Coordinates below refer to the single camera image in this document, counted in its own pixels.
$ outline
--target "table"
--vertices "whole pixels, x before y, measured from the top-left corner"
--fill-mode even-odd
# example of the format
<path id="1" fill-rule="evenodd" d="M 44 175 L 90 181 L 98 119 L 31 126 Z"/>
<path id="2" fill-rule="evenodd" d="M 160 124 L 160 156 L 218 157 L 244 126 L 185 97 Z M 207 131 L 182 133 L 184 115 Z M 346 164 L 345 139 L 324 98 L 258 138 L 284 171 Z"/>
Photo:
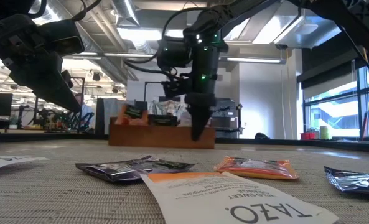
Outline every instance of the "table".
<path id="1" fill-rule="evenodd" d="M 224 156 L 290 159 L 298 182 L 252 179 L 324 207 L 343 223 L 369 223 L 369 199 L 340 193 L 323 166 L 369 172 L 369 153 L 317 147 L 217 144 L 215 150 L 112 147 L 107 141 L 59 140 L 0 144 L 0 155 L 39 156 L 48 161 L 0 169 L 0 223 L 164 223 L 159 206 L 142 183 L 116 185 L 75 168 L 76 162 L 113 162 L 152 155 L 196 162 L 210 172 Z"/>

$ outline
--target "red object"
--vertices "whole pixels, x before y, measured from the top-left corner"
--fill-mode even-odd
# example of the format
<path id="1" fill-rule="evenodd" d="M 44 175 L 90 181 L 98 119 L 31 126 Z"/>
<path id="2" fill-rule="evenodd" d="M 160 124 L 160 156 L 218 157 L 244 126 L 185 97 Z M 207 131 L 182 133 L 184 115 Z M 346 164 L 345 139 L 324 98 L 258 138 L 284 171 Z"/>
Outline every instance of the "red object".
<path id="1" fill-rule="evenodd" d="M 315 139 L 315 133 L 302 133 L 301 140 L 313 140 Z"/>

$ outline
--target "person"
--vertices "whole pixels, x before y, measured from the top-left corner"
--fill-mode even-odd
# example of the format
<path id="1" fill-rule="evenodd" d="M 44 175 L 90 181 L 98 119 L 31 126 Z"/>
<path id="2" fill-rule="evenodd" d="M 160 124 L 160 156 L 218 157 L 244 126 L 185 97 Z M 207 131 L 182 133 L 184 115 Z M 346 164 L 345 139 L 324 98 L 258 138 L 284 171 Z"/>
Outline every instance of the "person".
<path id="1" fill-rule="evenodd" d="M 75 98 L 77 99 L 78 103 L 81 104 L 82 102 L 82 94 L 81 93 L 77 93 L 75 94 Z M 86 114 L 88 113 L 94 113 L 93 109 L 91 107 L 89 107 L 88 105 L 85 104 L 85 102 L 83 102 L 82 104 L 82 118 L 84 118 L 86 116 Z M 82 127 L 83 125 L 85 125 L 86 121 L 88 120 L 88 116 L 85 118 L 85 120 L 80 122 L 80 126 Z M 93 124 L 95 120 L 95 117 L 93 116 L 90 120 L 89 120 L 89 126 L 91 124 Z"/>

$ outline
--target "black foil packet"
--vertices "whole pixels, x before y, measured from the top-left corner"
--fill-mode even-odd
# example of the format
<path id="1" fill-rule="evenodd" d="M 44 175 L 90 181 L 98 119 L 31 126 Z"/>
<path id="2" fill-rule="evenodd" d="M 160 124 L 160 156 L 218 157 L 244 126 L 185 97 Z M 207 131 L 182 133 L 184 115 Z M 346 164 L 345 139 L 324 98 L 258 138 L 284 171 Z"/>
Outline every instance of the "black foil packet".
<path id="1" fill-rule="evenodd" d="M 172 162 L 146 156 L 129 161 L 104 162 L 99 164 L 77 163 L 75 166 L 90 175 L 108 182 L 127 182 L 141 179 L 140 174 L 166 174 L 187 172 L 195 164 Z"/>
<path id="2" fill-rule="evenodd" d="M 369 174 L 337 170 L 325 166 L 324 169 L 329 183 L 340 191 L 369 194 Z"/>

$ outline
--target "wooden tray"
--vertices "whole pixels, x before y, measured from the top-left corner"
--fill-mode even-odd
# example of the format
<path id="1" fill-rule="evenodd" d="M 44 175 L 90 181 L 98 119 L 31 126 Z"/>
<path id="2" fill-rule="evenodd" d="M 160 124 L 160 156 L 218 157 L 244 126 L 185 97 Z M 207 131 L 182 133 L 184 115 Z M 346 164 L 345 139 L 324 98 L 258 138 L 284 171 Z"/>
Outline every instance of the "wooden tray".
<path id="1" fill-rule="evenodd" d="M 110 146 L 214 149 L 216 131 L 205 128 L 198 141 L 191 140 L 191 127 L 116 125 L 110 120 Z"/>

